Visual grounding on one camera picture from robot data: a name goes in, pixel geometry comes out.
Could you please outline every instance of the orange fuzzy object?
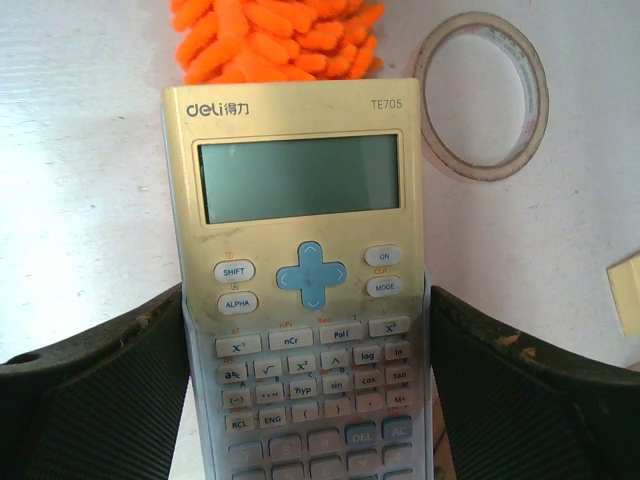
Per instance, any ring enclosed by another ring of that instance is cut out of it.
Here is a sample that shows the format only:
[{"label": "orange fuzzy object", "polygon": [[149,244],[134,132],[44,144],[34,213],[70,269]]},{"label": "orange fuzzy object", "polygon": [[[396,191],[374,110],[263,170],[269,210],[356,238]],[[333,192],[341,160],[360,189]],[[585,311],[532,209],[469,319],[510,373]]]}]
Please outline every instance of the orange fuzzy object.
[{"label": "orange fuzzy object", "polygon": [[169,0],[186,84],[364,78],[383,66],[375,0]]}]

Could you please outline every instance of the roll of tape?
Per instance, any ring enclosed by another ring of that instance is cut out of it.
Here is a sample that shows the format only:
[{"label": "roll of tape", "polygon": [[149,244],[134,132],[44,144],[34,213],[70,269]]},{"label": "roll of tape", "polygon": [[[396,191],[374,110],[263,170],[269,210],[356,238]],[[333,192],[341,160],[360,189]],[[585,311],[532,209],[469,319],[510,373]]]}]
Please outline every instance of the roll of tape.
[{"label": "roll of tape", "polygon": [[[457,35],[484,38],[509,56],[522,81],[525,116],[520,136],[507,157],[493,166],[473,165],[455,155],[436,132],[427,108],[426,81],[429,66],[438,49]],[[449,169],[471,180],[495,182],[522,169],[538,150],[549,118],[549,89],[540,57],[516,27],[492,14],[469,12],[441,23],[424,41],[418,53],[414,76],[422,88],[422,136],[431,151]]]}]

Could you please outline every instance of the white table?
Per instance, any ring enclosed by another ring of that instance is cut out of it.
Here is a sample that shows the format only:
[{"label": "white table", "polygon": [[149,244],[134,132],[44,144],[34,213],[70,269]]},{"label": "white table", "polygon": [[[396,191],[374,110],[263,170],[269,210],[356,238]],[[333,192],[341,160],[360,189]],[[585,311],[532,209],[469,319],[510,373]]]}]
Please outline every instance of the white table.
[{"label": "white table", "polygon": [[[159,89],[181,78],[166,3],[3,4],[0,361],[180,280],[159,110]],[[434,282],[571,351],[615,365],[639,361],[640,336],[621,334],[606,267],[640,249],[640,3],[386,3],[383,76],[406,75],[419,43],[445,18],[484,10],[529,37],[551,90],[546,137],[514,177],[467,184],[425,162]],[[505,68],[496,62],[491,68]],[[483,65],[449,65],[453,93],[467,98],[465,75]],[[505,88],[493,92],[495,102],[513,93]],[[441,110],[442,99],[454,108],[451,92],[438,96]],[[473,102],[455,104],[461,108],[470,118],[483,113]],[[489,138],[503,135],[499,127]],[[172,478],[203,478],[191,396]]]}]

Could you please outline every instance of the calculator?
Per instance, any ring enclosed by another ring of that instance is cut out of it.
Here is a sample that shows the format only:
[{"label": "calculator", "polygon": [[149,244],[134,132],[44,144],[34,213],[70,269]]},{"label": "calculator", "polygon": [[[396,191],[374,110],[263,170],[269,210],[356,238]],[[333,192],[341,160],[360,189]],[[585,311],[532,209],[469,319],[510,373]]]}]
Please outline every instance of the calculator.
[{"label": "calculator", "polygon": [[163,90],[207,479],[432,478],[419,95]]}]

